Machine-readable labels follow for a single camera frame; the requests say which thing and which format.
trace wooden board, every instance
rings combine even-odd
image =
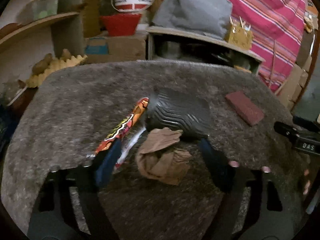
[[[206,41],[209,43],[217,44],[217,45],[224,46],[226,48],[241,52],[245,55],[248,55],[249,57],[254,58],[258,62],[265,61],[264,58],[260,57],[258,54],[254,53],[251,50],[243,50],[243,49],[241,49],[233,44],[230,44],[226,41],[218,40],[218,39],[212,38],[210,36],[205,36],[205,35],[201,35],[201,34],[193,33],[193,32],[182,31],[182,30],[178,30],[178,29],[174,29],[174,28],[164,28],[164,27],[158,27],[158,26],[148,27],[146,30],[147,30],[147,32],[154,33],[154,34],[168,34],[168,35],[187,37],[187,38],[196,39],[196,40],[200,40],[200,41]]]
[[[67,18],[74,17],[78,14],[78,12],[61,13],[31,22],[30,24],[25,25],[2,38],[0,40],[0,52],[6,50],[8,47],[15,44],[16,42],[18,42],[19,40],[31,33],[34,33],[34,35],[36,35],[36,31],[41,28],[50,26],[56,22],[65,20]]]
[[[83,0],[59,0],[58,12],[72,11]],[[82,13],[72,19],[57,22],[51,26],[51,36],[56,57],[60,57],[63,49],[72,55],[84,55],[84,37]]]

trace pink striped blanket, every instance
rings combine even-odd
[[[266,84],[271,80],[271,90],[275,91],[296,61],[304,29],[305,0],[230,1],[233,3],[232,17],[239,19],[241,16],[251,25],[252,51],[266,60],[259,75]]]

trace red basket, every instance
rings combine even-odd
[[[100,16],[109,36],[131,36],[136,32],[136,27],[141,14],[118,13],[112,16]]]

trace gray felt mat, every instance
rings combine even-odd
[[[241,165],[253,169],[269,166],[294,222],[300,220],[297,182],[307,162],[290,150],[287,139],[273,131],[275,121],[290,124],[292,117],[268,88],[252,74],[228,67],[141,61],[63,69],[41,85],[8,148],[2,181],[4,206],[24,232],[49,168],[80,164],[154,86],[205,98],[211,108],[211,143]],[[249,127],[224,98],[238,90],[265,114],[254,127]],[[180,143],[180,147],[188,149],[193,159],[179,186],[142,177],[133,154],[127,167],[100,191],[100,201],[121,239],[202,237],[223,194],[212,184],[196,145]],[[85,231],[76,198],[74,203],[79,226]],[[246,207],[244,202],[239,218]]]

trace wall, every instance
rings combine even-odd
[[[0,16],[0,28],[17,22],[17,15],[29,0],[10,0]],[[0,98],[7,103],[19,89],[17,80],[25,81],[33,65],[45,54],[54,56],[50,27],[39,30],[0,53]]]

